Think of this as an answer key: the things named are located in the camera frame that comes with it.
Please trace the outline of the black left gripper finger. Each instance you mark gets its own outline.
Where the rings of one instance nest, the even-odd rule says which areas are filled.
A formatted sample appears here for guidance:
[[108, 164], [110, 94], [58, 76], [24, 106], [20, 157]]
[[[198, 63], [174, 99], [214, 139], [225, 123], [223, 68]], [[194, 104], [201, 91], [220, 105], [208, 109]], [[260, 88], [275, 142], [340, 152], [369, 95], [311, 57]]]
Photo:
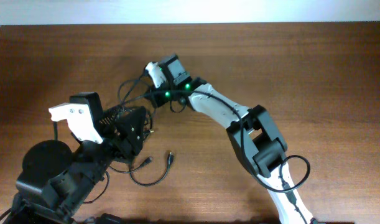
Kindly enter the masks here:
[[123, 117], [123, 107], [114, 106], [110, 109], [104, 111], [101, 119], [99, 120], [99, 130], [100, 131], [116, 131], [117, 125], [120, 123]]
[[124, 156], [137, 156], [143, 147], [146, 109], [143, 106], [121, 112], [115, 122], [118, 148]]

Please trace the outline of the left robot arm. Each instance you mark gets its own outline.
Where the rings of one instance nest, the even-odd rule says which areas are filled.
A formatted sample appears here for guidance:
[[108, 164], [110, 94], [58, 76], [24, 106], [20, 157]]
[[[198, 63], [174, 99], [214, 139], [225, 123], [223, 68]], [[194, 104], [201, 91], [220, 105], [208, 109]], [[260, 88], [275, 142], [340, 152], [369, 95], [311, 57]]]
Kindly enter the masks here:
[[140, 153], [147, 115], [143, 106], [106, 111], [102, 138], [81, 140], [76, 151], [55, 139], [32, 146], [23, 158], [5, 223], [74, 223], [79, 208], [91, 203], [95, 185], [109, 180], [108, 167], [130, 164]]

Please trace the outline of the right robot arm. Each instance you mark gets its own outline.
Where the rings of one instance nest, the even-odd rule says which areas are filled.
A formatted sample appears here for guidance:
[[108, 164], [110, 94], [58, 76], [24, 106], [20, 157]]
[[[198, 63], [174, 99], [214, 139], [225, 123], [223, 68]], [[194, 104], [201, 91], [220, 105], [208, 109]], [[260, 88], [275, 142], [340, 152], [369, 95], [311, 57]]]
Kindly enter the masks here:
[[301, 181], [292, 180], [286, 155], [287, 143], [269, 112], [237, 104], [216, 91], [206, 80], [193, 78], [178, 55], [149, 62], [144, 69], [153, 85], [147, 92], [155, 108], [172, 101], [190, 107], [221, 125], [227, 132], [237, 160], [271, 196], [281, 223], [317, 223], [306, 208], [298, 188], [310, 175], [310, 163]]

